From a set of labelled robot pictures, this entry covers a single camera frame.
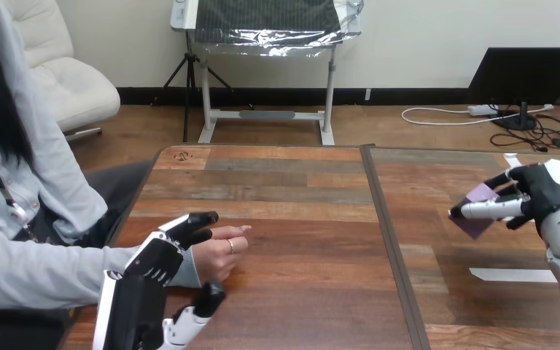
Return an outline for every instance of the silver robotic arm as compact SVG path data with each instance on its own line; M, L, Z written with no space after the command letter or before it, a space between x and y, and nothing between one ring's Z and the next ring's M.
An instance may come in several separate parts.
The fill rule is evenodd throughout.
M450 210L450 215L455 219L513 217L507 223L511 230L534 220L546 245L548 266L560 288L560 161L511 168L484 184L492 190L504 187L497 192L498 198L461 202Z
M207 282L192 304L164 319L166 290L192 245L211 238L203 229L215 212L191 213L153 232L123 273L104 271L93 350L182 350L207 325L225 299L218 281Z

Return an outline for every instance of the purple card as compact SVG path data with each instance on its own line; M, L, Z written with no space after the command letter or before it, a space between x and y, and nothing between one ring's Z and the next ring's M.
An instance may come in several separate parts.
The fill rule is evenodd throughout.
M490 187L485 184L479 184L476 188L471 190L468 195L462 200L462 205L474 202L483 202L490 199L496 199L499 195L495 191L491 190ZM473 239L478 239L484 231L494 222L493 219L454 219L450 217L450 220L456 224L461 230L463 230L469 237Z

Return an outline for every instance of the black baseboard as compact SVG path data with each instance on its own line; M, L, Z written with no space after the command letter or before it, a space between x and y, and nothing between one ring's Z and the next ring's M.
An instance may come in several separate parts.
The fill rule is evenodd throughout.
M183 106L185 87L118 87L121 104L157 106ZM366 101L366 89L334 89L334 105L394 106L466 104L468 89L372 89ZM261 89L222 87L210 89L213 106L322 106L325 89ZM201 89L192 98L196 106L202 105Z

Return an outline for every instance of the gray pants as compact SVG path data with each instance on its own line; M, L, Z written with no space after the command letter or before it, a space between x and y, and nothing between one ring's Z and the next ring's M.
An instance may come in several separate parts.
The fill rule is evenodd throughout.
M89 229L88 234L74 243L75 246L101 248L111 241L124 213L133 204L151 167L152 164L147 161L91 171L85 174L89 185L106 201L108 210ZM59 216L47 208L41 199L40 203L40 210L30 224L31 229L41 242L65 246L66 244L53 227L54 221L59 219ZM28 235L21 231L16 239L26 240Z
M106 201L108 212L76 245L102 247L110 242L124 213L133 205L151 167L150 162L143 162L85 174L89 185ZM40 208L32 222L33 231L38 238L59 239L53 228L53 222L57 218L49 208ZM19 236L22 239L28 238L24 232ZM56 349L68 323L67 310L0 311L0 349Z

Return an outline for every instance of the power strip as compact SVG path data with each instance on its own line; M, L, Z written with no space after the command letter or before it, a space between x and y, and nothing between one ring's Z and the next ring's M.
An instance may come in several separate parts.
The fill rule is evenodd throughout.
M479 106L469 106L469 115L471 117L482 117L484 115L496 114L499 111L499 106L493 106L496 110L493 110L488 104L481 104Z

